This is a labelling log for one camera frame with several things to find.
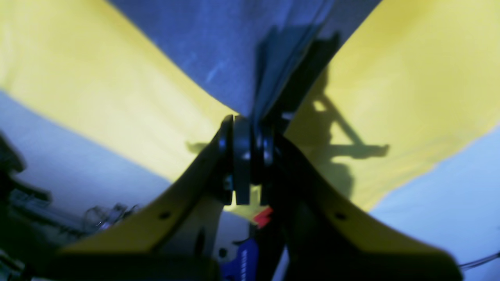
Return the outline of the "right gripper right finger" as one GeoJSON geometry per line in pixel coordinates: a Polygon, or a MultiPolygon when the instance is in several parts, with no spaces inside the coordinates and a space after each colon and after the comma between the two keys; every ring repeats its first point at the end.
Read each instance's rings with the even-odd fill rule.
{"type": "Polygon", "coordinates": [[[461,281],[446,251],[373,218],[335,190],[288,139],[255,128],[273,220],[284,235],[285,281],[461,281]]]}

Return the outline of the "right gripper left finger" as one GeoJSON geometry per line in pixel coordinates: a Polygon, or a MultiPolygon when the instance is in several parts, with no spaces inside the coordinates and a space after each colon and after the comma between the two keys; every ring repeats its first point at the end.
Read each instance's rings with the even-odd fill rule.
{"type": "Polygon", "coordinates": [[[227,116],[214,139],[155,201],[60,250],[56,281],[219,281],[212,257],[224,206],[250,203],[250,123],[227,116]]]}

